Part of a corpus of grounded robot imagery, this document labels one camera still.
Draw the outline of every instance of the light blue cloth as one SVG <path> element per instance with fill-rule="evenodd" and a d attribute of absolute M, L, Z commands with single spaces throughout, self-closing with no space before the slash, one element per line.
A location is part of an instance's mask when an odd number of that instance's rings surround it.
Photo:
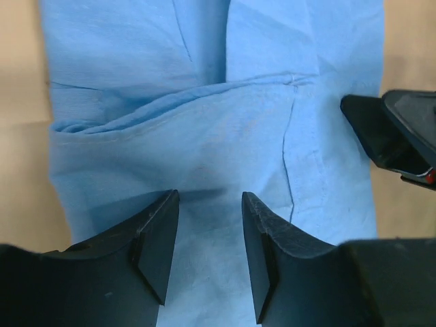
<path fill-rule="evenodd" d="M 50 177 L 74 242 L 181 193 L 158 327 L 254 327 L 240 199 L 333 244 L 376 237 L 339 109 L 377 95 L 382 0 L 40 0 Z"/>

